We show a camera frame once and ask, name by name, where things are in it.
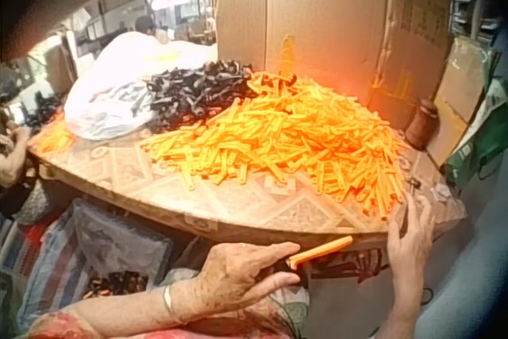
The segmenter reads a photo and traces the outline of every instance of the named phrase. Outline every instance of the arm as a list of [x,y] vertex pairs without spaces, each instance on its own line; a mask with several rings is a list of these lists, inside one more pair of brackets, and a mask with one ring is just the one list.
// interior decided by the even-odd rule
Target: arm
[[423,271],[432,248],[436,222],[429,201],[426,198],[419,198],[419,201],[423,205],[420,217],[413,198],[408,196],[408,230],[403,238],[395,219],[390,221],[388,257],[394,274],[395,302],[376,339],[410,339],[414,335],[423,293]]
[[16,145],[8,156],[0,156],[0,185],[5,188],[12,187],[22,175],[26,160],[26,145],[29,140],[29,131],[17,128]]
[[132,295],[87,299],[63,310],[41,317],[32,326],[29,337],[50,332],[57,337],[71,333],[89,333],[92,337],[130,337],[161,331],[201,317],[186,307],[193,293],[192,281],[180,281],[171,287],[172,310],[164,302],[165,287]]
[[53,338],[72,334],[130,337],[251,306],[273,291],[299,282],[297,275],[283,272],[269,275],[259,283],[255,280],[263,269],[298,250],[299,246],[291,243],[271,247],[218,245],[210,251],[197,278],[179,281],[168,289],[171,308],[164,300],[166,287],[134,295],[87,299],[40,318],[30,329],[29,337],[48,337],[49,333]]

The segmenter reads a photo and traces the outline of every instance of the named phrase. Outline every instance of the silver bracelet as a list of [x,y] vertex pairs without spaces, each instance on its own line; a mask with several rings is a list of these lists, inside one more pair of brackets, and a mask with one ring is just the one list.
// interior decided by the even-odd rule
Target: silver bracelet
[[177,317],[175,312],[173,311],[173,305],[171,303],[171,285],[167,285],[164,288],[163,298],[164,298],[164,305],[166,306],[167,312],[176,320],[176,322],[180,326],[186,325],[186,323],[184,321],[182,321],[182,319]]

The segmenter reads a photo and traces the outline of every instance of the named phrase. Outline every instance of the patterned tablecloth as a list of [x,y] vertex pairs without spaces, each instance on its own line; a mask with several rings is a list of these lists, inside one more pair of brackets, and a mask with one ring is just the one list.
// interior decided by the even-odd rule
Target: patterned tablecloth
[[[38,155],[56,179],[135,214],[215,241],[246,241],[267,245],[296,241],[304,247],[351,234],[350,249],[382,247],[387,223],[367,216],[349,196],[338,204],[316,195],[310,179],[300,172],[286,185],[268,173],[252,174],[241,186],[236,179],[220,186],[194,177],[188,191],[178,172],[157,167],[139,147],[149,136],[141,130],[111,141],[77,138],[65,153]],[[437,214],[437,234],[451,229],[466,213],[460,201],[435,199],[431,188],[443,179],[424,152],[402,153],[406,178],[421,180],[421,190]],[[402,218],[404,206],[394,209]]]

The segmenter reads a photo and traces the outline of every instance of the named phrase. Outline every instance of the fingernail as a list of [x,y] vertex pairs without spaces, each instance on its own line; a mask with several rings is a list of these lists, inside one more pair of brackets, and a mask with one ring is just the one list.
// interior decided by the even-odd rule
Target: fingernail
[[285,284],[294,284],[300,282],[300,277],[298,274],[287,273],[284,275],[283,282]]

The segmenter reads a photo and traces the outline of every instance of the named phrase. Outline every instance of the cardboard sheet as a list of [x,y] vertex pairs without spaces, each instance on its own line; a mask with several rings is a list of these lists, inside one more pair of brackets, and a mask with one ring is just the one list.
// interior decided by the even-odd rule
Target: cardboard sheet
[[489,66],[492,54],[466,37],[457,37],[452,46],[437,92],[465,122],[470,122],[483,93],[483,65]]
[[459,144],[468,124],[438,95],[435,100],[439,113],[439,127],[427,146],[427,152],[437,166],[441,166]]
[[381,49],[386,0],[216,0],[220,58],[281,70],[294,40],[294,70],[367,104]]
[[293,68],[404,128],[445,67],[450,0],[216,0],[219,57]]
[[378,78],[369,108],[404,129],[420,98],[433,98],[451,44],[450,0],[388,0]]

